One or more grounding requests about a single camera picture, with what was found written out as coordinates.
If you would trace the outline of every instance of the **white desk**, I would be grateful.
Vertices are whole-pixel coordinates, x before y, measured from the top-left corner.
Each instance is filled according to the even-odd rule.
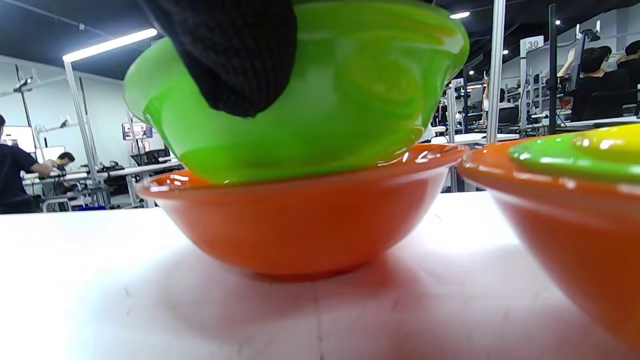
[[[138,196],[136,194],[136,184],[133,182],[133,178],[132,178],[133,175],[140,175],[142,178],[142,183],[144,183],[149,178],[150,172],[155,172],[158,170],[166,169],[168,167],[175,167],[180,165],[182,165],[182,163],[178,159],[172,159],[171,161],[163,164],[145,165],[141,167],[129,167],[129,168],[124,168],[122,170],[110,171],[109,175],[127,177],[129,199],[131,200],[131,205],[135,206],[138,203],[138,200],[137,200]],[[145,208],[152,207],[152,203],[149,200],[144,200],[143,205]]]
[[[158,208],[0,228],[0,359],[637,359],[567,301],[486,192],[441,194],[385,257],[301,284],[228,269]]]
[[[483,136],[486,136],[486,134],[484,133],[460,134],[460,135],[456,135],[455,139],[456,139],[456,143],[474,143],[474,142],[485,143],[486,139],[483,139],[482,138]],[[514,140],[518,138],[520,138],[520,135],[518,134],[498,134],[498,141]],[[431,139],[431,143],[448,143],[448,142],[449,142],[448,136],[437,136]]]
[[[629,116],[629,117],[619,117],[619,118],[615,118],[615,119],[567,122],[566,125],[568,127],[572,127],[572,126],[585,126],[585,125],[593,125],[593,124],[605,124],[605,123],[608,123],[608,122],[628,122],[629,124],[635,124],[635,123],[640,123],[640,119],[635,117],[635,116]]]

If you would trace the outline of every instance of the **black office chair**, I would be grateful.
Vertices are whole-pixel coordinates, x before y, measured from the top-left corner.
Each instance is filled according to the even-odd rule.
[[[587,108],[584,110],[582,120],[615,119],[624,114],[624,105],[635,105],[635,116],[640,110],[638,99],[640,89],[622,90],[615,92],[597,92],[591,95]]]

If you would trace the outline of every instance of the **light fixture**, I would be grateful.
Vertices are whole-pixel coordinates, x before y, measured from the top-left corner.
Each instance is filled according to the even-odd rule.
[[[452,19],[462,19],[463,17],[467,17],[471,15],[470,12],[461,12],[461,13],[455,13],[453,15],[450,16],[450,18]]]
[[[146,29],[144,31],[140,31],[140,32],[135,33],[135,34],[127,35],[127,36],[124,36],[124,37],[121,37],[121,38],[116,38],[116,39],[113,39],[113,40],[109,40],[107,42],[103,42],[102,44],[90,46],[90,47],[87,47],[86,49],[74,51],[73,53],[64,55],[62,57],[62,60],[64,60],[67,63],[70,63],[70,62],[73,62],[73,61],[76,61],[76,60],[88,58],[89,56],[92,56],[92,55],[100,54],[100,53],[103,53],[105,51],[109,51],[109,50],[115,49],[117,47],[121,47],[121,46],[124,46],[124,45],[129,45],[129,44],[134,43],[136,41],[140,41],[140,40],[143,40],[143,39],[146,39],[146,38],[154,37],[157,34],[158,34],[158,31],[156,29]]]

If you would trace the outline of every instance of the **white table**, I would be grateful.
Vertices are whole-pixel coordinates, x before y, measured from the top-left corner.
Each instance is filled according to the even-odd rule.
[[[593,125],[593,124],[606,124],[608,122],[627,122],[629,124],[640,123],[640,119],[635,116],[629,117],[619,117],[615,119],[602,119],[602,120],[587,120],[587,121],[578,121],[578,122],[567,122],[566,125],[568,127],[572,126],[585,126],[585,125]]]
[[[469,133],[469,134],[460,134],[456,135],[456,143],[485,143],[486,139],[482,137],[486,136],[485,133]],[[518,134],[498,134],[498,141],[504,140],[514,140],[520,138]],[[448,143],[448,136],[437,136],[431,139],[431,143]]]
[[[137,200],[138,196],[136,195],[136,184],[133,182],[133,178],[132,178],[133,175],[140,175],[142,179],[141,183],[144,183],[145,181],[147,181],[147,179],[149,179],[149,173],[166,169],[168,167],[179,166],[179,165],[182,165],[182,163],[178,159],[172,159],[171,161],[163,164],[144,165],[141,167],[129,167],[129,168],[124,168],[122,170],[110,171],[109,175],[110,176],[126,176],[127,188],[129,190],[129,199],[131,200],[131,205],[134,206],[134,205],[137,205],[138,203],[138,200]],[[146,199],[143,201],[143,206],[145,208],[153,207],[152,203]]]
[[[442,194],[385,257],[302,284],[228,269],[159,208],[6,215],[0,229],[0,359],[637,359],[567,301],[487,193]]]

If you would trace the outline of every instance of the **green bowl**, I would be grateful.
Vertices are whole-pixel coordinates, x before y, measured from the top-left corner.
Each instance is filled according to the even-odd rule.
[[[129,109],[216,184],[346,172],[404,154],[467,59],[464,27],[417,1],[306,1],[295,11],[291,82],[254,119],[211,109],[168,38],[131,65]]]

